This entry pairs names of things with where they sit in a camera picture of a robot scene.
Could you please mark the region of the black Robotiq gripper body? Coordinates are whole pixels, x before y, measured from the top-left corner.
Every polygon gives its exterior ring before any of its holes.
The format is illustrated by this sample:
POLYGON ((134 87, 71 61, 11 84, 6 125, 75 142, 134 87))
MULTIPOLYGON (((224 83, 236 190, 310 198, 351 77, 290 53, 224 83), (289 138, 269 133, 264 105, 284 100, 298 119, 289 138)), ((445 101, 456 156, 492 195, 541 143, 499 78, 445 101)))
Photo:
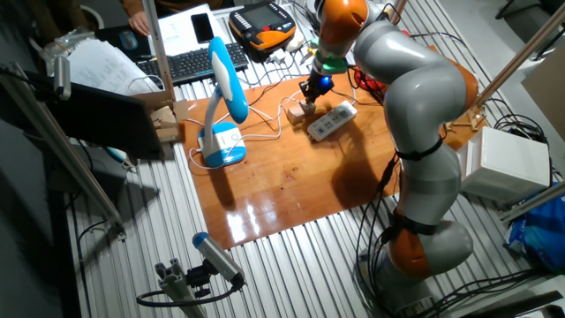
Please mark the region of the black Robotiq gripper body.
POLYGON ((324 95, 335 85, 331 75, 323 75, 315 70, 311 71, 306 82, 309 84, 310 96, 324 95))

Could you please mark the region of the person's bare hand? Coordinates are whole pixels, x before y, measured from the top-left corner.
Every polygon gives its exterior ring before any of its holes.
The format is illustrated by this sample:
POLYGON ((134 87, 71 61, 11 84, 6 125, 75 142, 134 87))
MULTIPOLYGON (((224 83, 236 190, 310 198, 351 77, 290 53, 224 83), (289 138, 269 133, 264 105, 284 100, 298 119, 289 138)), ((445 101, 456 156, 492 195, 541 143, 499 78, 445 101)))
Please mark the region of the person's bare hand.
POLYGON ((136 31, 138 34, 148 36, 150 35, 149 25, 147 22, 147 16, 143 11, 139 11, 133 14, 128 19, 129 26, 136 31))

